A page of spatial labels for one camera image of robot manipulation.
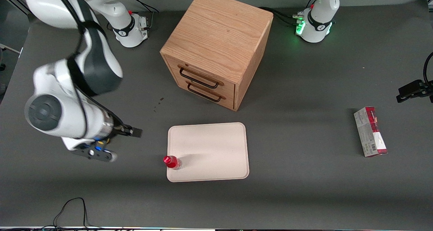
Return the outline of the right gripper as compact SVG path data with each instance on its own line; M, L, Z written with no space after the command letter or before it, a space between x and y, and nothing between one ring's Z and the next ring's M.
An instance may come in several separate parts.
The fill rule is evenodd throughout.
M109 139L112 139L118 135L123 136L124 134L131 134L131 137L141 138L142 137L142 129L133 128L130 125L125 125L123 122L119 121L116 118L113 118L113 127L109 134Z

